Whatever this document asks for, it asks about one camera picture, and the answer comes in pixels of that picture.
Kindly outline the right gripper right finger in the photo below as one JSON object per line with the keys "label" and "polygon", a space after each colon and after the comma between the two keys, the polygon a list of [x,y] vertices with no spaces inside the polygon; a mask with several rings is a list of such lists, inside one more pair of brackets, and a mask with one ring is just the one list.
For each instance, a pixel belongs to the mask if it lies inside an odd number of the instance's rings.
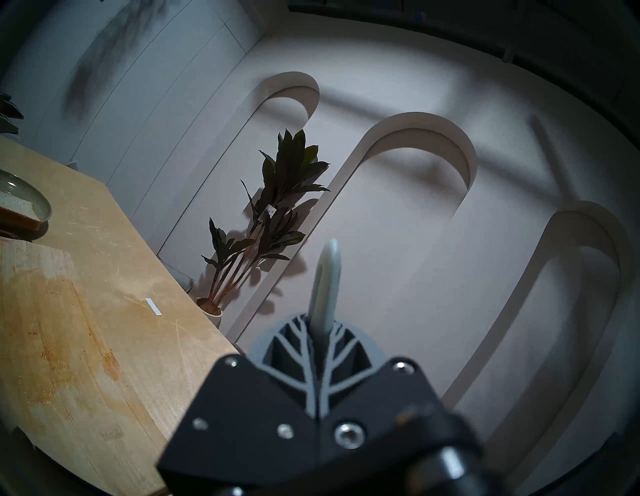
{"label": "right gripper right finger", "polygon": [[335,324],[320,377],[322,495],[486,495],[483,449],[416,362]]}

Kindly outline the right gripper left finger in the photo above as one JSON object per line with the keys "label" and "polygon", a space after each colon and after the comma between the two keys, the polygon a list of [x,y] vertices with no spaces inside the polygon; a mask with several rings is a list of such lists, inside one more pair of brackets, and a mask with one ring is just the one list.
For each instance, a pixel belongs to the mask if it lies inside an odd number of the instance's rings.
{"label": "right gripper left finger", "polygon": [[172,495],[252,495],[318,464],[316,377],[305,315],[216,361],[157,470]]}

